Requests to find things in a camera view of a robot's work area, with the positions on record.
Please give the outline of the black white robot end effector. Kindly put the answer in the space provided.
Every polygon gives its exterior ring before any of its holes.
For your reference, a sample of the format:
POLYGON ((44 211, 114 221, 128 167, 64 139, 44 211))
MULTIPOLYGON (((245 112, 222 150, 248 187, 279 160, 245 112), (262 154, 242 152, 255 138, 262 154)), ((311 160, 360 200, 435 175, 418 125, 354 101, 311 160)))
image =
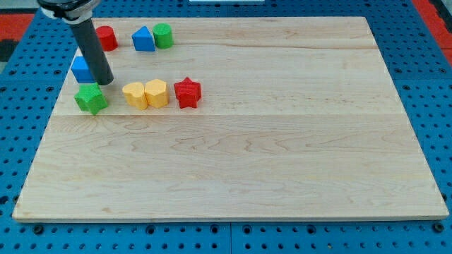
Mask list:
POLYGON ((62 19, 75 25, 93 16, 93 9, 102 0, 37 0, 42 12, 51 19, 62 19))

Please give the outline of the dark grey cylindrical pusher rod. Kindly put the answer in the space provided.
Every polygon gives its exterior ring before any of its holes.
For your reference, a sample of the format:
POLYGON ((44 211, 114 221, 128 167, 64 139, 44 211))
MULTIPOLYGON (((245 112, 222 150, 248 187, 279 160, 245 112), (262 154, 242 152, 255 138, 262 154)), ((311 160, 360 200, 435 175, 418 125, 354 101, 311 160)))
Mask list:
POLYGON ((109 85, 114 76, 91 18, 70 24, 70 28, 94 80, 109 85))

